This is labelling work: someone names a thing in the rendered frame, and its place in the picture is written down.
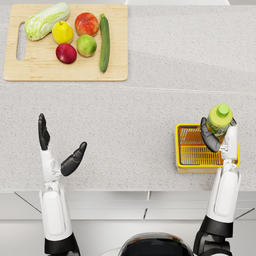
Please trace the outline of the green tea bottle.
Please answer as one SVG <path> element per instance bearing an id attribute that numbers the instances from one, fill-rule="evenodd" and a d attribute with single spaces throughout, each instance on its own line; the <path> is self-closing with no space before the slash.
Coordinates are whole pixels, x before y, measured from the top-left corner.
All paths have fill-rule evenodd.
<path id="1" fill-rule="evenodd" d="M 230 107 L 227 104 L 219 104 L 211 108 L 206 125 L 208 130 L 213 133 L 218 140 L 221 140 L 232 119 L 233 113 Z"/>

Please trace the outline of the yellow slatted basket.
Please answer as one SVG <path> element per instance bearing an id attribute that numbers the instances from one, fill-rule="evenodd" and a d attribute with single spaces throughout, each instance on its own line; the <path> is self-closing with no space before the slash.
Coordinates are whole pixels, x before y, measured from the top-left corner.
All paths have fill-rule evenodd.
<path id="1" fill-rule="evenodd" d="M 200 124 L 178 124 L 175 130 L 176 165 L 179 173 L 216 173 L 219 168 L 236 172 L 237 159 L 223 160 L 221 152 L 211 152 L 201 137 Z"/>

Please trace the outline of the wooden cutting board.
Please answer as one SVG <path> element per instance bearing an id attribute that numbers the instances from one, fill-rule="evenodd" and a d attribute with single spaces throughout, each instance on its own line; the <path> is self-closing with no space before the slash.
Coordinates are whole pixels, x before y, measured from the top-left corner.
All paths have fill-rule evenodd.
<path id="1" fill-rule="evenodd" d="M 128 7 L 124 4 L 72 4 L 68 23 L 85 11 L 104 14 L 110 28 L 110 59 L 107 71 L 99 69 L 100 53 L 79 55 L 72 64 L 61 63 L 51 35 L 39 41 L 27 40 L 24 59 L 17 59 L 19 28 L 45 4 L 15 4 L 10 9 L 3 77 L 7 81 L 124 81 L 128 77 Z"/>

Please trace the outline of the dark red apple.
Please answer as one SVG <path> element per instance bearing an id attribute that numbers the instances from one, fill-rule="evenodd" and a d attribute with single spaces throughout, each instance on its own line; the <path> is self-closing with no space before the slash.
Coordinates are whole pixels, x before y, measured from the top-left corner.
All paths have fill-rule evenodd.
<path id="1" fill-rule="evenodd" d="M 72 45 L 63 43 L 57 46 L 56 57 L 64 64 L 71 64 L 76 60 L 77 52 Z"/>

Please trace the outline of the green apple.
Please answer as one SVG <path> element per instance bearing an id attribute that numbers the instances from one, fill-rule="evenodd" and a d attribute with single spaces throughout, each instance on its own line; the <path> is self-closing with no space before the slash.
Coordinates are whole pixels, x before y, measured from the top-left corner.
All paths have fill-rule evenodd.
<path id="1" fill-rule="evenodd" d="M 90 35 L 81 35 L 76 41 L 77 50 L 84 57 L 92 56 L 96 49 L 96 40 Z"/>

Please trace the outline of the dark round robot body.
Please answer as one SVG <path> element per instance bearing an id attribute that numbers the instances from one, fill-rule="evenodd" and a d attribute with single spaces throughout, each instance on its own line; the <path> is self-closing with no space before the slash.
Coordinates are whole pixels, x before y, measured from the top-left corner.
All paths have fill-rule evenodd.
<path id="1" fill-rule="evenodd" d="M 194 256 L 179 237 L 163 232 L 141 233 L 128 239 L 118 256 Z"/>

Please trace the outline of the green cucumber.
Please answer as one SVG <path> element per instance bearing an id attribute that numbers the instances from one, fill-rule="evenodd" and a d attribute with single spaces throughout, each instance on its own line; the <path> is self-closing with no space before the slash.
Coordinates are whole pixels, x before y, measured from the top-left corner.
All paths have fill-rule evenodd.
<path id="1" fill-rule="evenodd" d="M 108 68 L 110 57 L 110 30 L 108 19 L 104 14 L 100 15 L 100 31 L 102 42 L 99 68 L 101 73 L 105 73 Z"/>

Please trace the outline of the napa cabbage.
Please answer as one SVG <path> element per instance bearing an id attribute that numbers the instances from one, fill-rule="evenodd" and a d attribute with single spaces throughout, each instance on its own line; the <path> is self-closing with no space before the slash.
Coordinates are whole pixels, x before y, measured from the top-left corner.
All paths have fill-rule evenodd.
<path id="1" fill-rule="evenodd" d="M 47 36 L 54 24 L 58 21 L 66 21 L 70 14 L 69 5 L 65 2 L 56 3 L 44 10 L 30 16 L 24 25 L 27 38 L 38 41 Z"/>

